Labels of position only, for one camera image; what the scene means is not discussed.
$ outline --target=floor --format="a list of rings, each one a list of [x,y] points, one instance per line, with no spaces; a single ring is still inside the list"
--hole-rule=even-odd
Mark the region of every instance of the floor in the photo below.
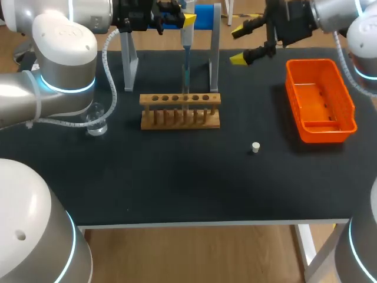
[[[199,0],[199,3],[216,2]],[[258,13],[264,0],[235,0],[234,13]],[[221,27],[221,48],[254,48],[262,45],[262,28],[248,37],[233,40],[231,31],[244,21],[233,19],[233,26]],[[181,49],[178,31],[135,32],[138,50]],[[15,72],[14,48],[25,40],[5,26],[0,26],[0,73]],[[105,35],[97,35],[101,49]],[[197,32],[194,48],[207,49],[210,34]],[[291,47],[333,47],[333,39],[320,31],[312,38]],[[115,41],[111,50],[119,50]],[[319,249],[332,231],[332,225],[312,225],[313,238]],[[297,253],[296,237],[291,226],[119,229],[88,231],[94,261],[93,283],[132,282],[303,282],[302,265]],[[330,274],[323,282],[335,282]]]

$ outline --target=blue cylinder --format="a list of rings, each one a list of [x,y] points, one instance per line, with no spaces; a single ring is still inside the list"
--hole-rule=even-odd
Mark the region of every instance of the blue cylinder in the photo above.
[[[199,31],[213,30],[213,5],[195,5],[196,21],[194,29]],[[164,29],[179,29],[175,25],[163,25]]]

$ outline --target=white bottle cap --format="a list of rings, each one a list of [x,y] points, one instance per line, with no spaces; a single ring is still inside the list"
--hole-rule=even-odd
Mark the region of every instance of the white bottle cap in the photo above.
[[[253,143],[252,149],[253,149],[253,153],[257,153],[260,149],[260,144],[259,143]]]

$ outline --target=gray metal stand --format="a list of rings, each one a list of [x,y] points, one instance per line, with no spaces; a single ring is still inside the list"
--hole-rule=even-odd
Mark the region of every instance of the gray metal stand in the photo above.
[[[218,93],[219,80],[219,53],[220,53],[220,25],[221,24],[221,4],[213,5],[213,30],[211,36],[210,52],[210,91]]]
[[[218,80],[219,80],[219,52],[220,52],[220,27],[221,27],[221,4],[213,5],[213,29],[211,36],[211,50],[209,59],[210,68],[210,91],[218,93]],[[124,90],[133,91],[134,82],[136,78],[138,57],[132,35],[128,33],[120,34],[121,48],[122,48],[122,61],[124,73]]]
[[[124,90],[133,91],[139,58],[137,57],[132,34],[124,32],[120,34],[122,48]]]

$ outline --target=table leg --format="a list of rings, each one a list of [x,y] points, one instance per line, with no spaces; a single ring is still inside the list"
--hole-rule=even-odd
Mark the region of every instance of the table leg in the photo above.
[[[344,229],[344,224],[336,225],[327,241],[318,253],[315,251],[309,225],[295,225],[300,252],[305,267],[304,276],[306,283],[319,283],[320,280],[334,266],[334,254],[338,239]]]

